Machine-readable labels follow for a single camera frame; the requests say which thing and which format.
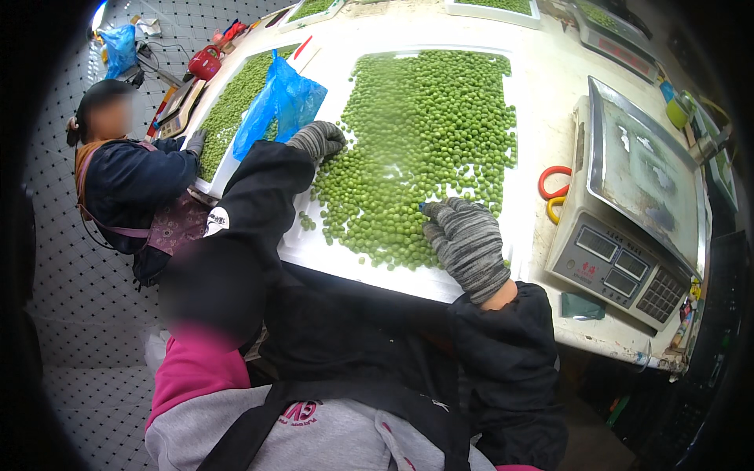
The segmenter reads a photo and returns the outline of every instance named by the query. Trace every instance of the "scale keypad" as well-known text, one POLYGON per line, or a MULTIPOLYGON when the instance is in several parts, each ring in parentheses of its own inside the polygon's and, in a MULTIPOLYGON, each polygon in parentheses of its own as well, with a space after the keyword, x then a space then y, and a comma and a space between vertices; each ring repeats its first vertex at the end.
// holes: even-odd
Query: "scale keypad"
POLYGON ((681 283, 660 268, 636 308, 664 323, 681 300, 683 291, 681 283))

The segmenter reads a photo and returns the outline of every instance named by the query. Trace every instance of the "red scissors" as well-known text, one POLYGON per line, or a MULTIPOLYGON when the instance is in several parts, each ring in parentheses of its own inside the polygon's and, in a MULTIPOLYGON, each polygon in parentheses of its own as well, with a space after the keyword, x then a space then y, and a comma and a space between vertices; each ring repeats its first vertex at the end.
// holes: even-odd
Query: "red scissors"
POLYGON ((553 213, 553 205, 563 204, 563 201, 566 200, 566 195, 568 194, 570 185, 566 185, 554 193, 548 193, 547 191, 545 191, 544 180, 553 173, 565 173, 566 175, 571 175, 571 169, 564 167, 563 165, 553 165, 552 167, 548 167, 544 169, 544 172, 542 172, 542 174, 539 176, 539 183, 537 184, 539 194, 542 195, 545 200, 547 200, 547 216, 550 218, 550 220, 552 220, 552 222, 558 224, 560 223, 560 217, 553 213))

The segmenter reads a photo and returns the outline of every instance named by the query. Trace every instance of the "yellow scissors handle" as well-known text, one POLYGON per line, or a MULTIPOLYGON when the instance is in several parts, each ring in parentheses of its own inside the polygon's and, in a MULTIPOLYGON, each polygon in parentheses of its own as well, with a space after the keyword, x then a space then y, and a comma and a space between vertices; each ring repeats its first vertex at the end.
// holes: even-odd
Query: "yellow scissors handle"
POLYGON ((566 200, 565 196, 556 196, 555 198, 551 198, 547 200, 547 215, 550 217, 550 220, 554 222, 556 225, 560 223, 560 218, 553 213, 553 206, 556 204, 559 204, 562 206, 563 201, 566 200))

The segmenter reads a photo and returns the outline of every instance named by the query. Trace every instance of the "gloved hand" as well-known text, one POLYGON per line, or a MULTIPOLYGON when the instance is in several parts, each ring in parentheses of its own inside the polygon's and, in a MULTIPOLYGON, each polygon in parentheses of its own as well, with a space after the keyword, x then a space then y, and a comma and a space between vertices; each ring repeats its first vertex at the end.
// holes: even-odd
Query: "gloved hand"
POLYGON ((500 228, 490 211, 457 197, 427 203, 421 211, 432 218, 421 228, 450 276, 472 303, 490 299, 510 278, 500 228))
POLYGON ((191 139, 186 144, 186 150, 192 151, 197 157, 201 157, 201 151, 204 150, 204 139, 207 137, 206 129, 197 129, 192 134, 191 139))
POLYGON ((307 151, 311 160, 317 163, 325 156, 339 152, 345 143, 343 131, 335 124, 314 121, 302 127, 286 145, 307 151))

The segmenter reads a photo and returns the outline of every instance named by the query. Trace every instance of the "gray sweatshirt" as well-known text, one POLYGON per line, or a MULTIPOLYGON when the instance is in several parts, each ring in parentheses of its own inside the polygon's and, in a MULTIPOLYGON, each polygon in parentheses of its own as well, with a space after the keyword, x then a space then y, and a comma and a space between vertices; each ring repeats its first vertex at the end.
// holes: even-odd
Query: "gray sweatshirt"
MULTIPOLYGON (((221 390, 181 402, 158 415, 146 448, 161 471, 194 470, 270 386, 221 390)), ((299 402, 272 427, 250 469, 443 469, 443 452, 405 420, 351 399, 299 402)), ((472 470, 495 471, 469 445, 472 470)))

